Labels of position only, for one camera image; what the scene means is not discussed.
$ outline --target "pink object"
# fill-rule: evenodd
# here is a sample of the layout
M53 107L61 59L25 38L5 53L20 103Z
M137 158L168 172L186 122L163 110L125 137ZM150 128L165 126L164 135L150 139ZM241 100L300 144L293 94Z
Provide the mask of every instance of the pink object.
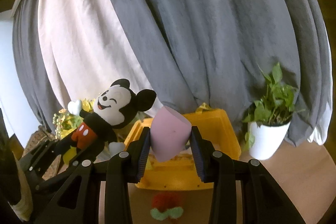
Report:
M180 113L163 106L151 125L151 147L157 161L167 161L183 150L191 133L191 123Z

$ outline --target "open mouth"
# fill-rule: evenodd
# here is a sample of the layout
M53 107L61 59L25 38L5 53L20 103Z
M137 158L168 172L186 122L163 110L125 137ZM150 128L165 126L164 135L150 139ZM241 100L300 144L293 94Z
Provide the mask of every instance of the open mouth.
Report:
M99 102L99 100L98 100L98 102L97 102L97 105L98 105L98 108L99 108L100 110L105 109L105 108L108 108L108 107L111 107L111 106L103 106L103 105L101 105L100 102Z

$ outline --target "yellow basket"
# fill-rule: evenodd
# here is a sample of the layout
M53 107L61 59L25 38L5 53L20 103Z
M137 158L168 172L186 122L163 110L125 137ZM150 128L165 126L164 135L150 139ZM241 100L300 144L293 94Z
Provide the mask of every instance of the yellow basket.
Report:
M197 126L202 137L212 142L216 150L238 160L241 149L232 125L222 109L214 109L200 113L185 114L193 126ZM125 140L126 148L132 141L139 139L144 127L150 127L152 118L137 121ZM197 176L194 160L190 154L180 153L173 159L158 162L153 155L148 157L150 165L146 167L138 188L167 191L190 191L213 188L213 183L203 183Z

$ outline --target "black ear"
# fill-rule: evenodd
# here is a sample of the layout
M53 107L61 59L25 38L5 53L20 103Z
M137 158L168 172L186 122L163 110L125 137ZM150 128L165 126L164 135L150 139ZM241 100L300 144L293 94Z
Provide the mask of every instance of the black ear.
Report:
M114 81L111 86L113 86L113 85L120 85L123 88L129 89L130 83L129 83L129 81L127 79L119 79L117 81Z
M149 110L155 101L156 93L154 90L141 90L136 95L136 107L138 111Z

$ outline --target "brown table surface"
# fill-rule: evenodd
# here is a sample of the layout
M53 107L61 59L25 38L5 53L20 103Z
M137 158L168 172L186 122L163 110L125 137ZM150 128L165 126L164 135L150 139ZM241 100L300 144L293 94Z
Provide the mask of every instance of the brown table surface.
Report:
M240 160L251 159L247 152ZM295 148L283 142L269 160L262 161L296 206L306 224L316 224L336 197L336 165L324 146L304 142ZM105 182L101 185L100 223L104 223ZM134 224L168 224L150 216L152 197L156 191L143 190L129 184ZM178 224L208 224L212 190L180 192L184 214ZM237 182L237 223L242 223L241 190Z

